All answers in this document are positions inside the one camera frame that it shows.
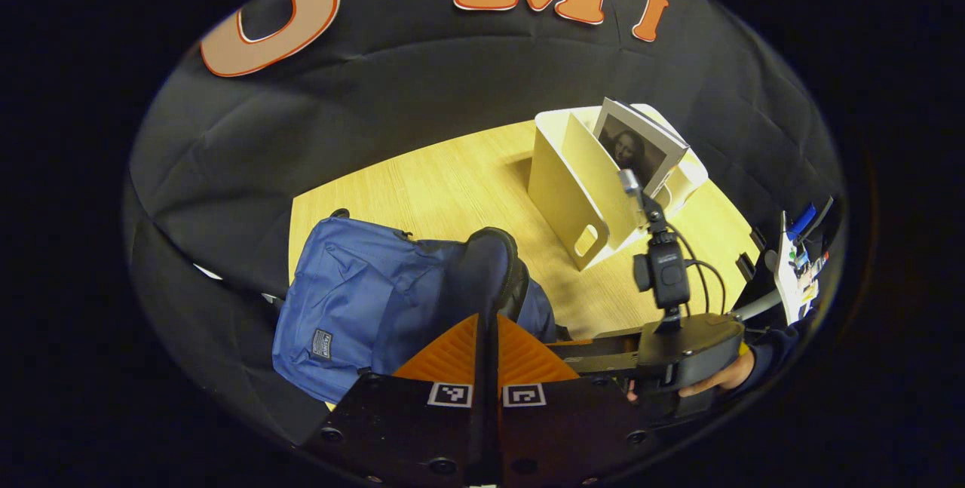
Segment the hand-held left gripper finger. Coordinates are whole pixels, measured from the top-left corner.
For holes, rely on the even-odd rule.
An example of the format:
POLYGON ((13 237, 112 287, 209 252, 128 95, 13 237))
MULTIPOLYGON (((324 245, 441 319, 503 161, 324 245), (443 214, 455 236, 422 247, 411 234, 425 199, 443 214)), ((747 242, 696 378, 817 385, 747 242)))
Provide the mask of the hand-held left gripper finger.
POLYGON ((483 457, 486 337, 478 314, 396 373, 362 375, 301 450, 355 487, 463 487, 483 457))
POLYGON ((656 453, 657 430, 616 382, 580 377, 503 315, 494 326, 503 487, 600 487, 656 453))

